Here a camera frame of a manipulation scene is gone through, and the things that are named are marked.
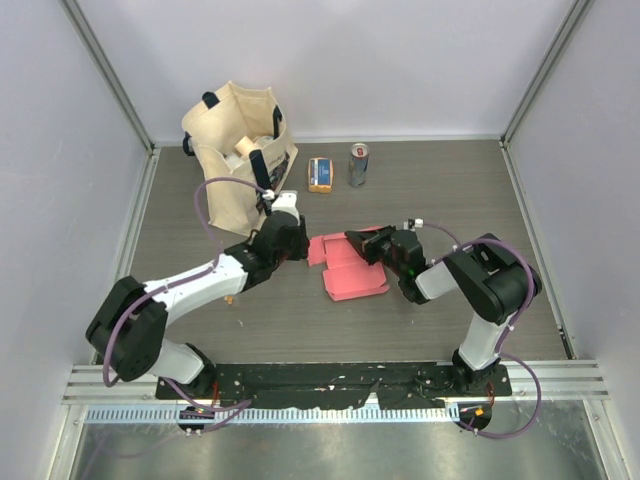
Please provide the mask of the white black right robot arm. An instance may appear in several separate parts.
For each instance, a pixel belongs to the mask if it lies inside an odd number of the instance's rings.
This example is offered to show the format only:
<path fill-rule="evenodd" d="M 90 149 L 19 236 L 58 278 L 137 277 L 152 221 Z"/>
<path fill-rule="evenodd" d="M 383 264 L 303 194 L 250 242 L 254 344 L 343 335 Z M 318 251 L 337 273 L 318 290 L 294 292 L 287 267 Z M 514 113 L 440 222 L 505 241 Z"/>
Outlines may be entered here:
<path fill-rule="evenodd" d="M 465 395 L 483 388 L 499 365 L 508 332 L 543 289 L 534 267 L 489 233 L 431 261 L 410 229 L 386 226 L 347 231 L 345 236 L 367 263 L 381 263 L 393 272 L 412 303 L 425 304 L 454 290 L 463 294 L 473 317 L 453 353 L 451 380 L 453 388 Z"/>

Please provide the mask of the pink paper box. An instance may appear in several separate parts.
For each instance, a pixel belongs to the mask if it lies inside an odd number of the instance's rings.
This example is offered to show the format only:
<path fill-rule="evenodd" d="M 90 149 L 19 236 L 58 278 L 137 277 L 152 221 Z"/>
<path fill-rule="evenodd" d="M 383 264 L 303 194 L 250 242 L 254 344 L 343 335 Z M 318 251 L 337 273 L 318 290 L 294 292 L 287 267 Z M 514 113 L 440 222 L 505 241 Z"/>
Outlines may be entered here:
<path fill-rule="evenodd" d="M 325 266 L 324 287 L 335 302 L 381 295 L 389 290 L 383 265 L 369 265 L 344 233 L 313 237 L 307 261 L 310 266 Z"/>

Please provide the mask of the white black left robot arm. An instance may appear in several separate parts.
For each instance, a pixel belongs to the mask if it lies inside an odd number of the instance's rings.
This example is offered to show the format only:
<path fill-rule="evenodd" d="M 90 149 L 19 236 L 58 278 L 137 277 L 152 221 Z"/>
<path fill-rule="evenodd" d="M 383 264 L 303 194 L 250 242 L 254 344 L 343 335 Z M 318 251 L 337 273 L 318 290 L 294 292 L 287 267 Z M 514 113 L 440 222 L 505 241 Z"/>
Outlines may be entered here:
<path fill-rule="evenodd" d="M 166 328 L 210 302 L 266 282 L 282 262 L 306 258 L 309 245 L 305 217 L 276 211 L 214 261 L 159 281 L 118 280 L 85 333 L 103 358 L 104 383 L 151 374 L 190 398 L 209 395 L 216 381 L 213 362 L 192 344 L 168 340 Z"/>

